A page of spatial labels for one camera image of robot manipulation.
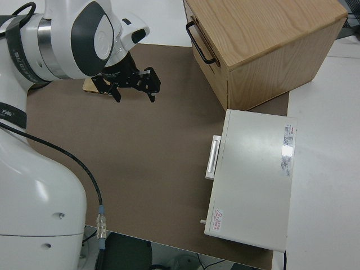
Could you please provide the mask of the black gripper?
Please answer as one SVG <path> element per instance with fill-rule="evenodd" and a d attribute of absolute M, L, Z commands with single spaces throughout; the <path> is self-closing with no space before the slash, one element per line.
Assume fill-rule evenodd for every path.
<path fill-rule="evenodd" d="M 121 101 L 118 87 L 135 88 L 145 92 L 150 101 L 155 102 L 161 86 L 155 70 L 147 67 L 140 71 L 131 56 L 125 57 L 115 65 L 105 67 L 99 75 L 92 77 L 92 82 L 99 93 L 112 96 L 117 103 Z"/>

